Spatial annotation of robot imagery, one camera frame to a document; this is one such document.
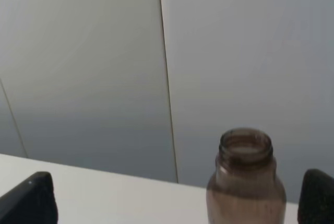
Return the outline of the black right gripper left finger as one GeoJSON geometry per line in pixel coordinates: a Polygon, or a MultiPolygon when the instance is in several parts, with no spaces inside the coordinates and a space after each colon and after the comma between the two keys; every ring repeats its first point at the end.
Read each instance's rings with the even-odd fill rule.
{"type": "Polygon", "coordinates": [[[36,172],[1,196],[1,223],[58,223],[49,172],[36,172]]]}

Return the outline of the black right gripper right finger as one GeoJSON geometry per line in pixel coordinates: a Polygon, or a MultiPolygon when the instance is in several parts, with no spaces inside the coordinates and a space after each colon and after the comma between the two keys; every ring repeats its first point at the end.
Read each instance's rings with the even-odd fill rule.
{"type": "Polygon", "coordinates": [[[304,174],[298,223],[333,223],[333,177],[318,170],[309,169],[304,174]]]}

